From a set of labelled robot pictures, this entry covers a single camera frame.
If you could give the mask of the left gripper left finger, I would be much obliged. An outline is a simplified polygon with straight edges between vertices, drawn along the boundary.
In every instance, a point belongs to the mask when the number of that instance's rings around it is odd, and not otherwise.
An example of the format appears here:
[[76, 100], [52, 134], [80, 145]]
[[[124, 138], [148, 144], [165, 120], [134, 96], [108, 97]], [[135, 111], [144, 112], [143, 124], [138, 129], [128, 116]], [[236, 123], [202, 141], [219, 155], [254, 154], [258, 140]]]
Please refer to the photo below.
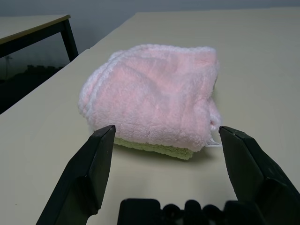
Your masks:
[[101, 209], [116, 128], [95, 131], [67, 163], [38, 225], [85, 225]]

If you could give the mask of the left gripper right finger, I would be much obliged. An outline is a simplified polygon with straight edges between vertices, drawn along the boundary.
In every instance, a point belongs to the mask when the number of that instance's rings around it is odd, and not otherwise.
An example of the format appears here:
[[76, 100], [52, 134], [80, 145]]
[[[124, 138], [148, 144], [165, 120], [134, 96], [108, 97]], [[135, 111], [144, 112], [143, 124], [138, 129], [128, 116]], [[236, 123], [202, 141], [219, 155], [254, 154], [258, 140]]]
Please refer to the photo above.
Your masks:
[[269, 225], [298, 225], [300, 194], [281, 167], [246, 133], [226, 126], [218, 131], [237, 199], [254, 202]]

